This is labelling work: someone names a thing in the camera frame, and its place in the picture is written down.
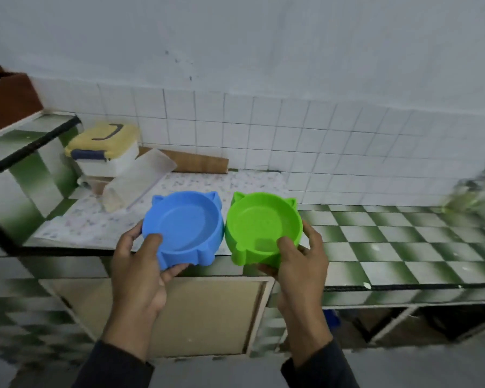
white wall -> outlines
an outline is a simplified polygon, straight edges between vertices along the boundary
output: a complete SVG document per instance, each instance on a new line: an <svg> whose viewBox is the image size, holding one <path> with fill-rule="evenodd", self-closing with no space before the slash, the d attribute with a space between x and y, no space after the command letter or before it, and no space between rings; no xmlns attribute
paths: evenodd
<svg viewBox="0 0 485 388"><path fill-rule="evenodd" d="M0 64L485 114L485 0L0 0Z"/></svg>

cabinet door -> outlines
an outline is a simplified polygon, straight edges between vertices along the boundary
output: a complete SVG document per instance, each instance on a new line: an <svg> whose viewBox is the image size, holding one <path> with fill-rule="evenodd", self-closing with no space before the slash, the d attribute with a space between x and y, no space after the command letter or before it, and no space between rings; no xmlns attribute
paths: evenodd
<svg viewBox="0 0 485 388"><path fill-rule="evenodd" d="M112 304L110 279L46 282L68 301L84 326L99 338ZM251 278L175 278L168 285L167 305L153 329L149 359L243 354L263 288L262 281Z"/></svg>

brown box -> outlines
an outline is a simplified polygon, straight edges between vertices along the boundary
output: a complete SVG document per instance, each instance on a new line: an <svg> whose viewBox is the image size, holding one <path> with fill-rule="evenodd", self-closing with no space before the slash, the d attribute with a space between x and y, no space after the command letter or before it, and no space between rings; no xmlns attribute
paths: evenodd
<svg viewBox="0 0 485 388"><path fill-rule="evenodd" d="M0 67L0 129L43 110L38 94L25 73Z"/></svg>

white floor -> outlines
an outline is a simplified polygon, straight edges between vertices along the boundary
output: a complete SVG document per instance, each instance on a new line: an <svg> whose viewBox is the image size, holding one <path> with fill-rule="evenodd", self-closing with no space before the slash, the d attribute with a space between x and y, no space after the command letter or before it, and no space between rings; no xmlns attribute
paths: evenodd
<svg viewBox="0 0 485 388"><path fill-rule="evenodd" d="M449 348L365 350L347 354L362 388L483 388L485 336ZM151 387L282 388L281 359L193 360L156 367ZM47 369L17 378L14 388L67 388L76 369ZM0 388L6 388L4 380Z"/></svg>

sleeve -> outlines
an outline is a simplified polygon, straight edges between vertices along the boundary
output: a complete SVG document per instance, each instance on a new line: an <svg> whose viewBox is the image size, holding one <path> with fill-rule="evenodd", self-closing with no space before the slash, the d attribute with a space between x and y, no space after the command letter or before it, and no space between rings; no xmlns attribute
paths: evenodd
<svg viewBox="0 0 485 388"><path fill-rule="evenodd" d="M147 388L153 370L134 355L99 340L72 388Z"/></svg>
<svg viewBox="0 0 485 388"><path fill-rule="evenodd" d="M290 388L359 388L336 340L315 352L297 369L293 366L293 360L288 359L280 372Z"/></svg>

